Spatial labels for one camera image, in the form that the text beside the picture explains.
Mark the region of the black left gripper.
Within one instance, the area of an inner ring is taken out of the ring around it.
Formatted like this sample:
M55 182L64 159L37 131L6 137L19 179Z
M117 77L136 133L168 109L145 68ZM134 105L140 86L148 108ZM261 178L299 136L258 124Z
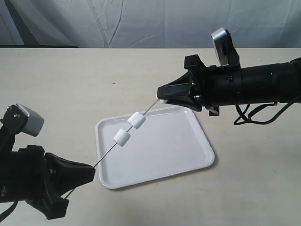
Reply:
M25 201L47 220L64 218L69 200L61 195L92 182L94 176L91 165L29 145L17 152L0 154L0 202L12 203L6 212L13 212L19 202Z

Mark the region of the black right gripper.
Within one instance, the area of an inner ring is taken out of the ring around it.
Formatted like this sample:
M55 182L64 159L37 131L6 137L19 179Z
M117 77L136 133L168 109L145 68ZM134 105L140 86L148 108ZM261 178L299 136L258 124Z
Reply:
M224 66L205 66L198 55L186 56L184 68L188 70L180 78L158 87L157 98L169 105L202 111L210 116L220 114L219 107L242 103L242 69L239 56L231 56Z

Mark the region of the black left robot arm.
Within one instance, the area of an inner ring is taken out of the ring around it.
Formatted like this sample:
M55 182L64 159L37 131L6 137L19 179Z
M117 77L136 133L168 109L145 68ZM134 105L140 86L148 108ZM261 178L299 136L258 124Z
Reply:
M63 218L69 204L62 195L93 181L93 166L69 161L29 145L0 156L0 201L13 203L0 215L4 220L25 201L48 220Z

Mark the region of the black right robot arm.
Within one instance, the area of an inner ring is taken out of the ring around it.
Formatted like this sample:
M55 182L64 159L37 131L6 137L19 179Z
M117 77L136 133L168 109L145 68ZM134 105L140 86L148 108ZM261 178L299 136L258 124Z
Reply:
M239 62L205 66L198 55L186 56L180 78L163 85L157 97L167 104L202 108L218 116L221 106L288 103L301 100L301 61L242 68Z

